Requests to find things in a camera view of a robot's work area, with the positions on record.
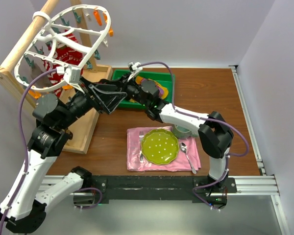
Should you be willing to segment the purple yellow striped sock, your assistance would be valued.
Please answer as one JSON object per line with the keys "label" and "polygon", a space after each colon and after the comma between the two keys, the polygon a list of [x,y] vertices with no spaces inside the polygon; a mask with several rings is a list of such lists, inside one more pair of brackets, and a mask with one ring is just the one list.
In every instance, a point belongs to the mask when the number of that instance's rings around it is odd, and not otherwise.
{"label": "purple yellow striped sock", "polygon": [[154,82],[159,90],[159,97],[161,99],[166,99],[169,95],[169,90],[166,87],[162,86],[159,82],[157,81],[154,81]]}

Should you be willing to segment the yellow monster sock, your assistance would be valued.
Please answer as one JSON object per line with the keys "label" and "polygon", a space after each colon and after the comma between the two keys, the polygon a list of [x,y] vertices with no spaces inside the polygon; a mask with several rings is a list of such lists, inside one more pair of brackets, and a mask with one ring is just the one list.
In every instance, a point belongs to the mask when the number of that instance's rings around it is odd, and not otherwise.
{"label": "yellow monster sock", "polygon": [[138,85],[141,85],[144,81],[146,81],[147,79],[144,78],[144,77],[141,77],[141,76],[137,76],[135,78],[135,82],[138,84]]}

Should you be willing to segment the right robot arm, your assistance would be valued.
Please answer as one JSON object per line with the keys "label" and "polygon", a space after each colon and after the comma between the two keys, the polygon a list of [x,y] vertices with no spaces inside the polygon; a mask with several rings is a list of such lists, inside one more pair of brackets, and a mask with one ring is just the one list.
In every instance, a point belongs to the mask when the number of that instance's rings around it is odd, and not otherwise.
{"label": "right robot arm", "polygon": [[233,132],[220,113],[202,114],[181,109],[160,97],[154,81],[137,83],[130,74],[118,80],[102,79],[96,88],[107,94],[110,100],[115,100],[118,95],[121,95],[121,100],[135,100],[145,107],[145,113],[151,120],[175,124],[197,133],[202,149],[210,157],[209,183],[206,186],[213,192],[225,188]]}

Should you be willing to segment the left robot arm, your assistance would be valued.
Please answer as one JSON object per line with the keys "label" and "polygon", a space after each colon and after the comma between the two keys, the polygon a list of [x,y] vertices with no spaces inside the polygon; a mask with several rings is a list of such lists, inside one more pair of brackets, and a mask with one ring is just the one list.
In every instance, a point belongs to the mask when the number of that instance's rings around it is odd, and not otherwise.
{"label": "left robot arm", "polygon": [[81,79],[81,90],[68,102],[49,93],[41,96],[33,111],[36,128],[25,142],[23,166],[6,198],[0,203],[0,227],[15,234],[36,231],[49,211],[72,192],[93,189],[92,174],[74,167],[59,183],[39,193],[50,167],[73,134],[69,127],[91,109],[110,114],[127,94],[123,83]]}

